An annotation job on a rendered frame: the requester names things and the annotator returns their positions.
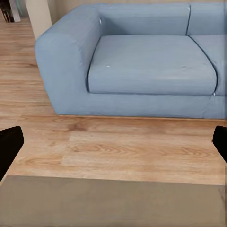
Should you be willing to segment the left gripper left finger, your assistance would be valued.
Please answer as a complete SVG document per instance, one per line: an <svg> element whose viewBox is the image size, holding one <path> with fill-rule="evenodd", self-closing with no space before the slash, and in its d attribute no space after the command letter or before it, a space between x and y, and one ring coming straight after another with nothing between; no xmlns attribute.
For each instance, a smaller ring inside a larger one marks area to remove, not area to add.
<svg viewBox="0 0 227 227"><path fill-rule="evenodd" d="M24 144L20 126L0 131L0 182Z"/></svg>

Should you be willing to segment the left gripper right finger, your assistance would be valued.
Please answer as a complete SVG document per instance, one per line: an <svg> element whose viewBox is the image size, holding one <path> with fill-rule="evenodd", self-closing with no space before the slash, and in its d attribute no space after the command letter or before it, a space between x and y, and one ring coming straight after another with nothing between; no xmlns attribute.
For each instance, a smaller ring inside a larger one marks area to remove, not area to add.
<svg viewBox="0 0 227 227"><path fill-rule="evenodd" d="M216 126L212 142L227 163L227 127Z"/></svg>

